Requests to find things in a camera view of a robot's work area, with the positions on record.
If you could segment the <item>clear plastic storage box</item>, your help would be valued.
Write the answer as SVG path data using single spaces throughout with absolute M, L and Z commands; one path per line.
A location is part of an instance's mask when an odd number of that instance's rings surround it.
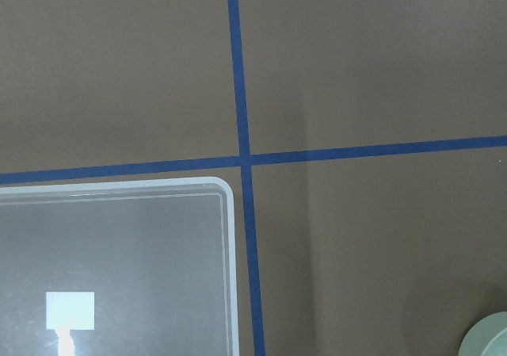
M 221 178 L 1 190 L 1 352 L 237 355 Z

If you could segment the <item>pale green bowl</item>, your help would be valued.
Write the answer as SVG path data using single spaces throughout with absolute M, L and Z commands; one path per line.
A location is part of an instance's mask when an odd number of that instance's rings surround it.
M 478 321 L 464 336 L 459 356 L 505 356 L 506 312 L 497 312 Z

